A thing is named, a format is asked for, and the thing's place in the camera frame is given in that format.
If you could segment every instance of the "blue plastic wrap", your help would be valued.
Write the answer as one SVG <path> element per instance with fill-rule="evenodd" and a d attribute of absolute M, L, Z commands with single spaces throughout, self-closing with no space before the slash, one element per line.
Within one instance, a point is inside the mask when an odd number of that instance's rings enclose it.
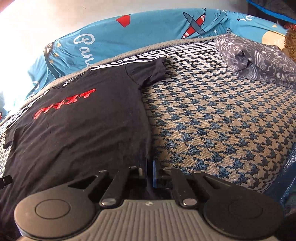
<path fill-rule="evenodd" d="M 283 205 L 286 214 L 296 212 L 296 143 L 280 174 L 264 194 Z"/>

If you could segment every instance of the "metal screw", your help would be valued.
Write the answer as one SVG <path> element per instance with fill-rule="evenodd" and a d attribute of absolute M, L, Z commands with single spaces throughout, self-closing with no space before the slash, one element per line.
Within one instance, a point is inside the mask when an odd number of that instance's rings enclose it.
<path fill-rule="evenodd" d="M 150 207 L 150 206 L 153 205 L 153 202 L 146 202 L 145 205 L 148 206 L 148 207 Z"/>
<path fill-rule="evenodd" d="M 104 206 L 112 206 L 116 203 L 114 198 L 105 198 L 101 201 L 101 204 Z"/>
<path fill-rule="evenodd" d="M 183 200 L 183 204 L 185 206 L 194 206 L 197 204 L 197 200 L 193 199 L 193 198 L 186 198 Z"/>

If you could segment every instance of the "patterned mattress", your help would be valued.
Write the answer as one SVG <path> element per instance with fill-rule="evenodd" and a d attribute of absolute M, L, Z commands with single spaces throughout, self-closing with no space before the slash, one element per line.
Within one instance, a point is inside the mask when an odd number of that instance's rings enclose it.
<path fill-rule="evenodd" d="M 296 92 L 234 76 L 214 42 L 166 47 L 164 81 L 143 90 L 154 158 L 263 191 L 296 142 Z M 9 150 L 0 126 L 0 176 Z"/>

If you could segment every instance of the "t-shirt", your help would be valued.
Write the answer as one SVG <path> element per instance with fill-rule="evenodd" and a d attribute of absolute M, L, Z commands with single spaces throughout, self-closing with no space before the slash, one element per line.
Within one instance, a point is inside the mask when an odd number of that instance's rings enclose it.
<path fill-rule="evenodd" d="M 95 66 L 51 88 L 7 127 L 12 145 L 0 190 L 0 229 L 13 229 L 13 212 L 25 197 L 106 169 L 146 171 L 151 129 L 141 87 L 164 79 L 165 56 Z"/>

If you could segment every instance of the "white wall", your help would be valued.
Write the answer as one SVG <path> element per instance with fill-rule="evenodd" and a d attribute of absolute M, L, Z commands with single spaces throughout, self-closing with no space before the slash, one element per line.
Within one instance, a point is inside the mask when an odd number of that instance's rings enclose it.
<path fill-rule="evenodd" d="M 15 0 L 0 13 L 0 66 L 4 71 L 0 91 L 4 90 L 6 96 L 20 95 L 28 86 L 31 88 L 27 69 L 44 47 L 59 37 L 101 19 L 172 8 L 246 13 L 247 3 L 245 0 Z"/>

